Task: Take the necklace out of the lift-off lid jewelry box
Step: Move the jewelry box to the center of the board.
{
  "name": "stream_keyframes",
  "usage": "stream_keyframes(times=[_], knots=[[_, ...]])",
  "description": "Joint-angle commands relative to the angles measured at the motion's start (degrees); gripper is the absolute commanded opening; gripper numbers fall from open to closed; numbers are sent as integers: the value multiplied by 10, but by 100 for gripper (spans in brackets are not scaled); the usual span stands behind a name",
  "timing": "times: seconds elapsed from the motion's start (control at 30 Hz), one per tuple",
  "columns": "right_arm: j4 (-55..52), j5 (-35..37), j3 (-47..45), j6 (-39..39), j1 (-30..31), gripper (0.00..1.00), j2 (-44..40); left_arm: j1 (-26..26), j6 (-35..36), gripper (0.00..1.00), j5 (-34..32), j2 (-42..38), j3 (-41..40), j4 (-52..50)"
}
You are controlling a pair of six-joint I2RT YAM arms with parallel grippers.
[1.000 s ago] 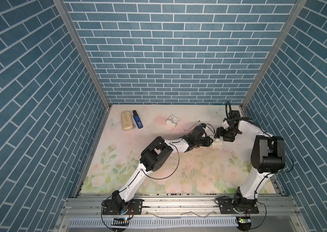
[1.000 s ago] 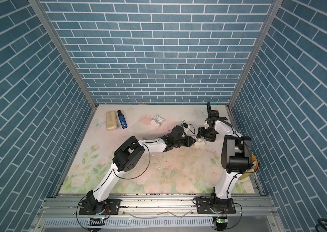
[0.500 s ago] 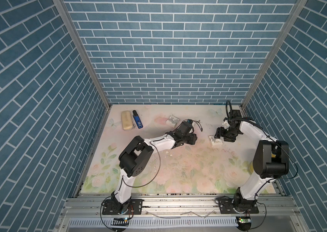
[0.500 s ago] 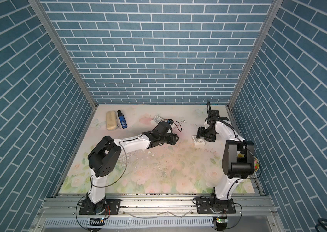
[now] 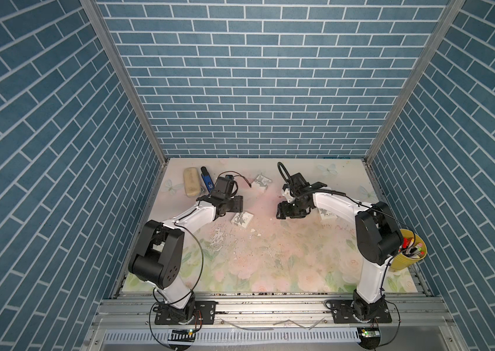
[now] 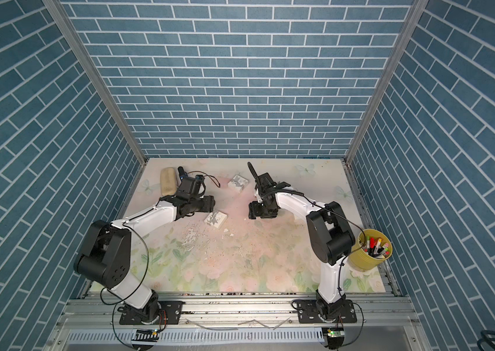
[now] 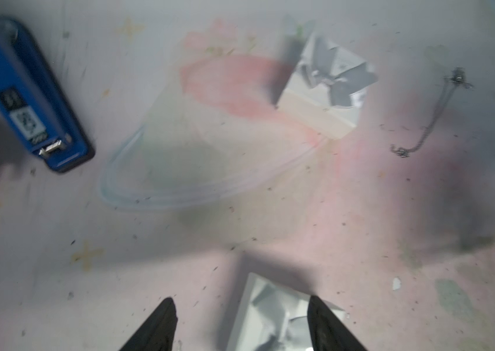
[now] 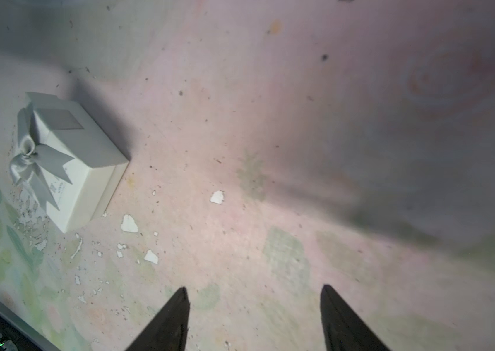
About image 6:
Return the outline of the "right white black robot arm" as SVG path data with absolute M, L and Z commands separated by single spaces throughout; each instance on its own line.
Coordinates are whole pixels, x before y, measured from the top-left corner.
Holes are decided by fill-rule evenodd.
M 342 270 L 356 242 L 354 226 L 336 202 L 322 203 L 308 198 L 285 182 L 277 183 L 268 173 L 250 172 L 255 180 L 256 200 L 249 204 L 250 219 L 274 219 L 281 210 L 307 223 L 310 245 L 321 261 L 321 280 L 317 297 L 326 306 L 345 298 Z

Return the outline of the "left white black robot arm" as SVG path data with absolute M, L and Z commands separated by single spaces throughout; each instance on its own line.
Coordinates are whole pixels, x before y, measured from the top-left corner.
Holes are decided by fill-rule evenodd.
M 210 195 L 161 197 L 158 203 L 113 222 L 98 220 L 89 227 L 76 256 L 74 271 L 107 288 L 121 302 L 137 310 L 156 309 L 155 292 L 130 271 L 132 239 L 196 213 L 211 213 Z

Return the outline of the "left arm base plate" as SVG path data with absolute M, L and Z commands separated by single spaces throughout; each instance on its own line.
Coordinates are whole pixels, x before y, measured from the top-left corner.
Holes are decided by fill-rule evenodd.
M 117 308 L 121 313 L 119 323 L 123 326 L 177 325 L 183 305 L 183 301 L 154 301 L 142 309 L 136 309 L 123 304 Z

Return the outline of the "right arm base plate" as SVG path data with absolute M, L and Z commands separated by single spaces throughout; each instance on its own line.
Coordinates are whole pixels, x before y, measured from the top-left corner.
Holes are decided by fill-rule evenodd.
M 333 304 L 324 300 L 293 300 L 291 307 L 297 312 L 301 324 L 356 323 L 357 315 L 351 300 L 341 299 Z

